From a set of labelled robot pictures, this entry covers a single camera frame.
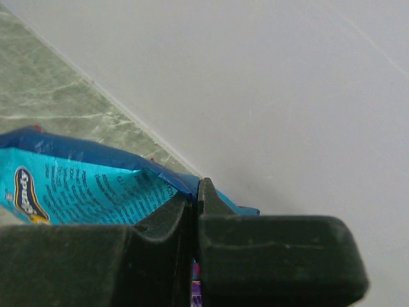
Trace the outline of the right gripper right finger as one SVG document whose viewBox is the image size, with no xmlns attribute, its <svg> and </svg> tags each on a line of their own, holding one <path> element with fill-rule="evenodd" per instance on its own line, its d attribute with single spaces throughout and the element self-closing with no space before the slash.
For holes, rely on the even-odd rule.
<svg viewBox="0 0 409 307">
<path fill-rule="evenodd" d="M 204 306 L 350 306 L 365 296 L 369 278 L 342 220 L 240 215 L 209 178 L 197 206 Z"/>
</svg>

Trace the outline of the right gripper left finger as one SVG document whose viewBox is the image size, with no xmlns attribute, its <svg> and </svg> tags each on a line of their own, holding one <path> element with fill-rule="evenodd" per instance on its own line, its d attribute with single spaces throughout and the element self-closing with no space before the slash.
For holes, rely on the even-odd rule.
<svg viewBox="0 0 409 307">
<path fill-rule="evenodd" d="M 189 306 L 191 220 L 177 194 L 134 226 L 4 226 L 1 305 Z"/>
</svg>

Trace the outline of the blue snack packet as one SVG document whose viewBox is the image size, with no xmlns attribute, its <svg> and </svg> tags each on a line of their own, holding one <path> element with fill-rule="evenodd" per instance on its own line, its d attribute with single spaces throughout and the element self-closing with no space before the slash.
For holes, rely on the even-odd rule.
<svg viewBox="0 0 409 307">
<path fill-rule="evenodd" d="M 1 135 L 1 207 L 28 224 L 136 224 L 177 193 L 196 201 L 199 181 L 39 126 Z"/>
</svg>

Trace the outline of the purple snack pack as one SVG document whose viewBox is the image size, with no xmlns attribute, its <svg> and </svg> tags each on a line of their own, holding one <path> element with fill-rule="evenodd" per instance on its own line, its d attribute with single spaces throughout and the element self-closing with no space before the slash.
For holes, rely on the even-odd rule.
<svg viewBox="0 0 409 307">
<path fill-rule="evenodd" d="M 199 280 L 199 265 L 194 260 L 192 271 L 191 307 L 202 307 L 201 282 Z"/>
</svg>

